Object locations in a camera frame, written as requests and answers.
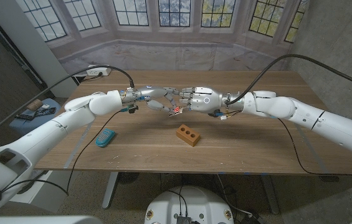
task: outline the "wooden block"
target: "wooden block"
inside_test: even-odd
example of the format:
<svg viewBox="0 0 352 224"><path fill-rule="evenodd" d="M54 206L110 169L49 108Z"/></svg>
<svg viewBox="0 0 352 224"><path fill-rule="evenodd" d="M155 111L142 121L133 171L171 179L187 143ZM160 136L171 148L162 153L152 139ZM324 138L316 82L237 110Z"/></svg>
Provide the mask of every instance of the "wooden block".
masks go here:
<svg viewBox="0 0 352 224"><path fill-rule="evenodd" d="M176 135L191 146L195 146L201 138L199 133L187 127L185 124L182 124L180 128L177 129Z"/></svg>

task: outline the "table top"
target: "table top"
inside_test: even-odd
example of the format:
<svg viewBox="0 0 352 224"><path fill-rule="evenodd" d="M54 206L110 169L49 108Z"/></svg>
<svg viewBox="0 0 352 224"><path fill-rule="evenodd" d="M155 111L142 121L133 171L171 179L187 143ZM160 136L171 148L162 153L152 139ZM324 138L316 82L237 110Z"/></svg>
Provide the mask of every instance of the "table top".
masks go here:
<svg viewBox="0 0 352 224"><path fill-rule="evenodd" d="M182 89L210 86L223 93L237 93L249 86L259 72L241 71L129 71L135 87L146 85ZM68 99L97 91L124 90L128 79L112 71L108 77L82 83ZM326 110L322 101L296 72L267 72L252 90L269 90L278 96L291 96L306 104ZM165 98L158 100L167 106ZM104 148L93 141L87 146L75 170L119 172L185 172L226 174L295 174L309 172L352 174L352 152L303 127L284 121L296 145L282 123L273 118L237 114L225 121L194 111L169 117L162 111L138 103L133 114L118 113L105 126L117 135ZM62 170L70 159L71 169L84 146L96 135L112 114L97 116L80 147L86 131L82 127L69 134L37 165L36 169ZM176 136L185 124L201 134L190 146Z"/></svg>

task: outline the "white robotic arm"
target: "white robotic arm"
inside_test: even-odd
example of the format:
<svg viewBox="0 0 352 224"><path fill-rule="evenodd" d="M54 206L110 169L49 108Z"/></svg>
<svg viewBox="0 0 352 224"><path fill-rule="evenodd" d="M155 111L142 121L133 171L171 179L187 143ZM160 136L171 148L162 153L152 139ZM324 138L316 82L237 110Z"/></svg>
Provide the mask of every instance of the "white robotic arm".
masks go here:
<svg viewBox="0 0 352 224"><path fill-rule="evenodd" d="M152 100L164 96L173 107L176 103L171 93L178 93L174 88L147 86L139 89L127 88L127 91L109 91L94 93L89 96L74 99L65 105L66 112L27 133L17 141L0 147L0 207L8 202L21 184L5 192L3 189L10 184L27 180L34 166L66 135L94 121L97 115L119 111L122 106L128 106L129 112L138 109L137 101L146 101L153 110L172 110L161 103Z"/></svg>
<svg viewBox="0 0 352 224"><path fill-rule="evenodd" d="M352 151L352 120L304 104L294 98L278 96L271 91L254 91L247 93L238 102L226 105L238 94L222 94L206 87L182 89L180 100L194 111L215 115L216 110L226 107L240 110L242 113L257 116L287 119L308 128L319 135Z"/></svg>

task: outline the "wire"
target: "wire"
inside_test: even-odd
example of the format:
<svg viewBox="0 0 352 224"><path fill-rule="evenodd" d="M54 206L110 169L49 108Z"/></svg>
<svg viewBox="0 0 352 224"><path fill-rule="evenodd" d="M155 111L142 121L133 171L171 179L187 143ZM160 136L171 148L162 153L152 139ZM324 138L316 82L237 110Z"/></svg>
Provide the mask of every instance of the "wire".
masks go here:
<svg viewBox="0 0 352 224"><path fill-rule="evenodd" d="M187 215L188 215L188 210L187 210L187 203L186 203L186 200L184 199L184 197L181 195L181 194L179 194L179 193L177 193L177 192L174 192L174 191L172 191L172 190L167 190L168 192L171 192L171 193L175 193L176 195L178 195L179 196L179 198L181 197L183 200L184 200L184 204L186 205L186 217L187 217Z"/></svg>
<svg viewBox="0 0 352 224"><path fill-rule="evenodd" d="M333 72L333 73L335 73L335 74L337 74L347 80L352 81L352 77L350 77L344 73L341 73L341 72L337 71L336 69L331 68L331 67L325 65L324 63L321 63L315 59L312 59L312 58L304 56L304 55L299 55L299 54L286 54L286 55L283 55L281 57L276 58L267 67L265 67L262 70L262 72L260 72L259 75L255 78L255 80L248 86L248 88L246 88L246 90L243 93L241 93L241 95L239 95L236 99L234 99L232 101L226 100L224 103L227 105L231 105L233 103L236 103L238 100L240 100L242 97L244 97L246 95L246 93L248 93L250 91L250 89L252 89L252 87L257 83L257 81L259 81L262 78L262 76L264 75L265 72L267 72L267 70L269 70L273 65L275 65L280 60L282 60L284 58L289 58L289 57L295 57L295 58L301 58L301 59L307 60L307 61L312 62L314 64L317 64L317 65L319 65L319 66L321 66L321 67L323 67L323 68L325 68L325 69L327 69L327 70L329 70L329 71L331 71L331 72Z"/></svg>
<svg viewBox="0 0 352 224"><path fill-rule="evenodd" d="M178 194L178 200L180 201L180 216L181 216L181 189L183 189L183 185L184 185L184 176L181 174L181 187L180 187L180 192Z"/></svg>
<svg viewBox="0 0 352 224"><path fill-rule="evenodd" d="M66 186L66 192L69 192L69 185L70 185L70 180L72 179L72 174L74 173L75 170L75 166L76 166L76 162L78 161L79 157L82 155L82 153L84 152L84 150L87 148L87 146L94 141L94 139L101 133L102 129L108 124L108 122L116 115L118 114L120 111L116 112L115 114L113 114L107 122L105 122L105 124L102 126L102 128L99 130L99 132L97 132L97 134L94 136L94 138L92 138L90 140L90 142L87 143L86 146L84 146L84 148L80 151L79 155L76 157L74 166L72 167L72 171L70 172L70 176L69 176L69 180L68 180L68 185Z"/></svg>
<svg viewBox="0 0 352 224"><path fill-rule="evenodd" d="M94 77L92 77L92 78L83 79L81 82L85 82L85 81L93 80L93 79L95 79L95 78L99 78L99 77L101 77L101 76L102 76L102 72L100 72L98 75L96 75L96 76L94 76Z"/></svg>
<svg viewBox="0 0 352 224"><path fill-rule="evenodd" d="M120 68L116 68L110 65L96 65L96 66L91 66L88 68L83 68L79 71L73 72L70 75L67 75L66 77L60 79L59 81L57 81L56 83L54 83L53 85L51 85L50 87L46 88L45 90L41 91L39 94L37 94L35 97L33 97L31 100L29 100L28 102L24 103L22 106L20 106L18 109L16 109L14 112L12 112L10 115L8 115L6 118L4 118L2 121L0 121L0 126L3 125L7 120L13 118L18 112L20 112L20 110L22 110L23 108L25 108L27 105L29 105L30 103L32 103L35 99L37 99L38 97L42 96L44 93L47 93L49 90L51 90L53 87L57 86L59 83L63 82L64 80L80 73L80 72L85 72L87 70L93 69L93 68L111 68L114 70L117 70L119 72L122 72L123 74L125 74L129 80L130 80L130 87L134 88L134 83L133 83L133 79L131 79L130 75L127 74L125 71L123 71Z"/></svg>
<svg viewBox="0 0 352 224"><path fill-rule="evenodd" d="M32 179L32 180L23 180L23 181L20 181L20 182L18 182L18 183L16 183L16 184L12 184L12 185L10 185L10 186L4 188L4 189L1 191L1 193L4 193L5 191L9 190L10 188L15 187L15 186L17 186L17 185L19 185L19 184L23 184L23 183L25 183L25 182L43 182L43 183L51 184L51 185L54 185L54 186L58 187L59 189L61 189L63 192L65 192L65 194L66 194L67 196L69 196L68 191L65 190L64 188L62 188L61 186L59 186L58 184L55 184L55 183L53 183L53 182L49 182L49 181L47 181L47 180L36 180L36 179Z"/></svg>
<svg viewBox="0 0 352 224"><path fill-rule="evenodd" d="M280 119L278 118L279 121L281 121L282 125L285 127L285 129L287 130L288 134L289 134L289 137L290 137L290 140L292 141L292 145L293 145L293 148L295 150L295 154L296 154L296 158L298 159L298 163L300 165L300 167L308 174L315 174L315 175L344 175L344 176L352 176L352 174L327 174L327 173L316 173L316 172L310 172L308 170L306 170L303 165L302 165L302 162L300 161L300 158L299 158L299 155L298 155L298 151L296 150L296 145L295 145L295 141L293 140L292 138L292 135L290 134L290 131L289 129L287 128L287 126L285 125L285 123Z"/></svg>
<svg viewBox="0 0 352 224"><path fill-rule="evenodd" d="M237 208L237 207L233 206L233 205L232 205L232 204L228 201L228 199L227 199L227 195L226 195L226 191L224 190L223 182L221 181L221 178L220 178L219 174L216 174L216 175L217 175L217 177L219 178L219 181L220 181L220 184L221 184L221 189L223 189L224 197L226 198L226 202L227 202L227 204L228 204L228 205L230 205L232 208L234 208L234 209L236 209L236 210L240 211L240 212L243 212L243 213L248 214L248 216L249 216L249 217L252 217L252 216L253 216L253 214L252 214L252 213L247 212L247 211L242 210L242 209L239 209L239 208Z"/></svg>

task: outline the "power strip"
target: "power strip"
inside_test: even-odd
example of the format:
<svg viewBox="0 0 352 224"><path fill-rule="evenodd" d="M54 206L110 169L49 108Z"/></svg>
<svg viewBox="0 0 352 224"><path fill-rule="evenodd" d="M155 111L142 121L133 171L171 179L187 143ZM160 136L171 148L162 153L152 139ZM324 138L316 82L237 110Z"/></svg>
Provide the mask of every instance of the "power strip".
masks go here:
<svg viewBox="0 0 352 224"><path fill-rule="evenodd" d="M97 76L100 72L102 72L103 76L107 76L109 75L109 73L111 73L112 69L110 68L93 68L90 70L87 70L87 75L89 76Z"/></svg>

